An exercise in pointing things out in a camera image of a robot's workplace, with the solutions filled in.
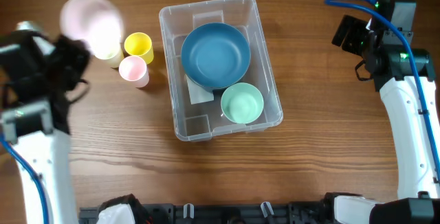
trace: table surface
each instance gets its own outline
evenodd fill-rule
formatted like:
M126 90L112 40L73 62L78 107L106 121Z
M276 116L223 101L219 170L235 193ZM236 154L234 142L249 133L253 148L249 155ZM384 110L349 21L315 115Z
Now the table surface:
M0 0L0 34L17 22L38 22L55 38L67 0ZM283 122L262 133L222 135L210 142L179 141L158 14L161 8L205 0L110 0L126 34L153 39L151 82L133 88L93 59L90 93L70 113L69 156L78 207L133 193L143 203L228 204L318 200L353 192L379 201L397 197L391 126L372 82L358 82L360 58L331 39L344 14L323 0L256 0ZM440 0L417 0L413 47L440 63ZM0 223L24 223L23 194L14 162L0 155Z

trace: mint green cup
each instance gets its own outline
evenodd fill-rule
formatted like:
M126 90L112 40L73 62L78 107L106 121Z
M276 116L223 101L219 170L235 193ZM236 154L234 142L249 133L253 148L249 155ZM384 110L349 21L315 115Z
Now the mint green cup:
M249 124L263 112L264 100L261 92L248 83L237 83L228 87L221 96L221 110L237 124Z

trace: plastic bin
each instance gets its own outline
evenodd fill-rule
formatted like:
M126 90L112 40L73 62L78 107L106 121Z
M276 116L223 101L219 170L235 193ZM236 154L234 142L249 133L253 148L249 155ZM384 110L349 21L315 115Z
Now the plastic bin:
M235 132L264 131L283 120L267 46L255 0L213 0L165 7L159 13L176 136L187 142ZM251 63L240 82L257 87L264 98L261 116L251 124L235 124L221 111L224 90L213 91L214 100L191 104L180 51L185 38L200 25L222 22L235 26L246 37Z

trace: blue plate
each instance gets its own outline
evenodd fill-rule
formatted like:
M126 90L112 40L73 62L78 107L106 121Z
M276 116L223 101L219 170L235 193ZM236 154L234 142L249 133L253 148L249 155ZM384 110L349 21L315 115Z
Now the blue plate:
M222 89L245 75L250 64L250 48L235 27L209 23L186 37L181 63L186 75L198 85Z

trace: pink cup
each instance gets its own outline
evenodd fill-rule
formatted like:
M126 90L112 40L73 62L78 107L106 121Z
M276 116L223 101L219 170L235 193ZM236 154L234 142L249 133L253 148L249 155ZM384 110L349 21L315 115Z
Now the pink cup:
M93 54L120 43L124 34L121 15L108 0L69 0L61 10L60 28L70 39L84 40Z
M146 62L139 56L127 56L119 65L119 74L135 87L145 87L150 80Z

